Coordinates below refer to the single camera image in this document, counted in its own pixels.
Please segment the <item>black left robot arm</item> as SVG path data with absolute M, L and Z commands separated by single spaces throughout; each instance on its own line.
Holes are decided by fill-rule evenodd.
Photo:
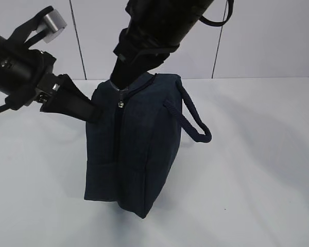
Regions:
M 74 84 L 67 74 L 53 73 L 56 58 L 28 42 L 0 36 L 0 92 L 6 95 L 0 113 L 41 104 L 40 112 L 62 114 L 96 123 L 102 110 Z

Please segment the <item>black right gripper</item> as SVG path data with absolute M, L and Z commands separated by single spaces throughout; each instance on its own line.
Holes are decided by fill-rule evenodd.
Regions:
M 144 72 L 163 64 L 178 48 L 176 27 L 127 27 L 120 32 L 113 51 L 117 59 L 110 81 L 124 90 Z

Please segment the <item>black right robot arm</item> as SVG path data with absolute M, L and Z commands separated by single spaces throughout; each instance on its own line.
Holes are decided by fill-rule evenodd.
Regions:
M 114 49 L 110 81 L 120 90 L 140 75 L 161 66 L 203 16 L 212 1 L 129 1 L 128 27 Z

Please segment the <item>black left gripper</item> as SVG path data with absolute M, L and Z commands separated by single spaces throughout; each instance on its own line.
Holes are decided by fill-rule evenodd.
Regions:
M 102 109 L 85 96 L 67 75 L 54 75 L 56 58 L 47 52 L 10 51 L 4 55 L 4 110 L 17 111 L 36 101 L 44 113 L 57 113 L 97 123 Z

